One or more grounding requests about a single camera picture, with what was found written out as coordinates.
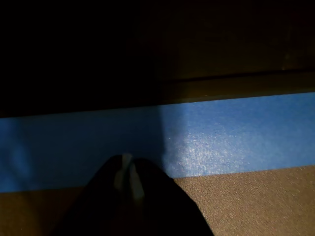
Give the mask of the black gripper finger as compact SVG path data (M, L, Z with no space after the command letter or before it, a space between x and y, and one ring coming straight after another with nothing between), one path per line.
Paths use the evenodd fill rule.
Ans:
M124 175L132 155L111 157L89 183L53 229L54 236L100 236L120 201Z
M123 235L213 235L195 201L154 163L124 157L123 174Z

